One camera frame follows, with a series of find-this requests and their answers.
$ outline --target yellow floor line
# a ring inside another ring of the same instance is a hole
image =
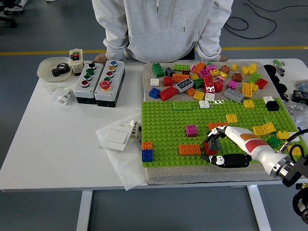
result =
[[[223,47],[223,51],[253,51],[253,50],[305,50],[308,46],[288,46],[288,47]],[[106,50],[83,50],[83,53],[106,53]],[[69,51],[21,51],[21,52],[0,52],[0,56],[10,55],[51,55],[69,54]]]

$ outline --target green baseplate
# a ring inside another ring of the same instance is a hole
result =
[[[174,111],[173,102],[143,102],[142,111],[142,141],[153,142],[153,162],[143,162],[144,167],[172,167],[172,166],[199,166],[211,165],[200,155],[180,156],[180,144],[199,144],[204,154],[203,141],[209,132],[208,123],[227,122],[227,114],[236,114],[238,123],[229,126],[247,128],[253,132],[254,126],[262,126],[271,121],[278,131],[298,131],[281,99],[275,99],[280,109],[276,112],[267,110],[263,99],[254,99],[255,108],[245,109],[243,102],[232,100],[216,100],[210,103],[210,108],[200,109],[198,101],[191,101],[191,110]],[[197,137],[186,137],[186,126],[196,125]],[[260,138],[267,142],[270,135]],[[244,152],[227,137],[220,140],[219,155]],[[308,153],[307,147],[300,137],[298,143]]]

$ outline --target person's hand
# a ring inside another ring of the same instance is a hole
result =
[[[101,53],[93,60],[94,63],[106,65],[108,59],[106,58],[106,53]]]
[[[227,60],[229,59],[229,57],[228,56],[222,56],[222,55],[220,55],[220,62],[226,62]]]

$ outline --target table leg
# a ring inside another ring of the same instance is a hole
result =
[[[91,210],[91,202],[92,202],[92,190],[84,190],[82,191],[79,216],[77,222],[77,231],[87,231]]]
[[[257,185],[247,185],[252,207],[254,208],[255,216],[260,231],[270,231],[270,223],[262,203],[261,195]]]

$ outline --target gray hoodie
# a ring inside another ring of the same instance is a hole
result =
[[[92,0],[105,28],[106,57],[174,62],[196,45],[201,62],[220,59],[220,31],[233,0]]]

